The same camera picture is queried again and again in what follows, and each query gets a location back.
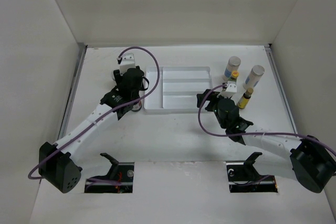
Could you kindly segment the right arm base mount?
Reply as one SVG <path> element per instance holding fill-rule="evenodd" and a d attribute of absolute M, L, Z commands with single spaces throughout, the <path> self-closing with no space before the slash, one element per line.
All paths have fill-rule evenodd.
<path fill-rule="evenodd" d="M 252 153 L 246 160 L 226 162 L 226 170 L 231 193 L 277 193 L 274 176 L 261 175 L 254 164 L 261 152 Z"/>

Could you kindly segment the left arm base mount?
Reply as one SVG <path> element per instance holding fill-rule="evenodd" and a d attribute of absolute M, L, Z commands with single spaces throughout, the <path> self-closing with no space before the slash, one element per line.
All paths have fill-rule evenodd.
<path fill-rule="evenodd" d="M 105 175 L 97 175 L 86 179 L 86 194 L 128 194 L 133 192 L 135 163 L 119 162 L 107 153 L 101 153 L 111 166 Z"/>

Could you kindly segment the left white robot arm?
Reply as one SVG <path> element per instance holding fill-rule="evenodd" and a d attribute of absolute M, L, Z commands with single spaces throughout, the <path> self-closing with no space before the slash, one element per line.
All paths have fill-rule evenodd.
<path fill-rule="evenodd" d="M 139 92 L 144 90 L 144 71 L 139 66 L 124 74 L 118 70 L 114 73 L 116 86 L 103 96 L 95 110 L 72 132 L 54 144 L 44 143 L 39 149 L 39 162 L 45 161 L 39 165 L 39 175 L 64 194 L 73 190 L 81 178 L 79 159 L 85 147 L 132 111 Z"/>

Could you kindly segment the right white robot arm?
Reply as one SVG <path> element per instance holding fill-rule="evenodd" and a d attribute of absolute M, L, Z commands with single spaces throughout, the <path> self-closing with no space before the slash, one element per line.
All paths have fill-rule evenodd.
<path fill-rule="evenodd" d="M 236 186 L 254 186 L 273 176 L 297 181 L 305 189 L 320 193 L 335 176 L 335 151 L 314 136 L 268 132 L 239 114 L 230 98 L 215 89 L 199 93 L 197 108 L 214 113 L 224 137 L 259 150 L 243 161 L 227 165 L 228 179 Z"/>

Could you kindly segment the dark sauce bottle black cap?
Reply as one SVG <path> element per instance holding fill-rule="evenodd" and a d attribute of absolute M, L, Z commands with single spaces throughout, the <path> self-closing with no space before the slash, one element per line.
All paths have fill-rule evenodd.
<path fill-rule="evenodd" d="M 138 102 L 136 102 L 132 107 L 132 112 L 139 112 L 142 109 L 142 100 L 140 99 Z"/>

